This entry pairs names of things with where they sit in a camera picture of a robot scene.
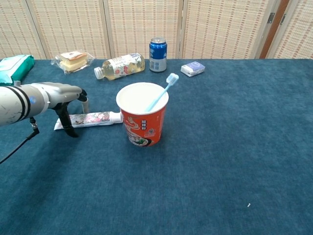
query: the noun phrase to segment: toothbrush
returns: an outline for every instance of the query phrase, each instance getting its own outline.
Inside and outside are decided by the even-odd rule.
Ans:
[[[158,103],[158,101],[161,99],[161,97],[167,92],[167,90],[173,86],[179,79],[179,76],[175,73],[171,73],[167,79],[166,82],[168,83],[167,87],[162,91],[162,93],[155,99],[153,102],[146,108],[145,112],[149,112],[153,109],[153,107]]]

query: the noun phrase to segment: table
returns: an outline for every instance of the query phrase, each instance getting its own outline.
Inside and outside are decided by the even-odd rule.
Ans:
[[[0,166],[0,233],[310,234],[313,231],[313,60],[198,60],[187,77],[168,60],[99,81],[93,68],[65,75],[37,60],[24,84],[85,89],[90,111],[118,112],[117,92],[134,82],[169,90],[158,144],[132,145],[122,124],[53,131],[57,116],[36,116],[40,134]],[[79,101],[70,114],[81,113]],[[27,120],[0,127],[1,157],[32,132]]]

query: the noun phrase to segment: blue can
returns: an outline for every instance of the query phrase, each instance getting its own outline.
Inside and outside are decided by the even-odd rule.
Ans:
[[[154,37],[149,44],[149,68],[154,72],[166,70],[167,43],[165,38]]]

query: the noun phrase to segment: paper cup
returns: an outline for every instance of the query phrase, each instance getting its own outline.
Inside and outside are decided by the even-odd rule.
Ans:
[[[164,88],[157,84],[139,82],[130,84],[118,92],[116,103],[123,115],[123,123],[131,143],[151,146],[160,140],[168,93],[162,96],[150,112],[144,110],[163,90]]]

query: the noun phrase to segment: toothbrush handle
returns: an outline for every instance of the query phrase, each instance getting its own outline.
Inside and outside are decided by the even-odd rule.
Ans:
[[[153,107],[158,103],[158,101],[161,99],[161,97],[167,92],[169,89],[170,85],[168,85],[164,91],[146,108],[146,112],[149,112],[153,109]]]

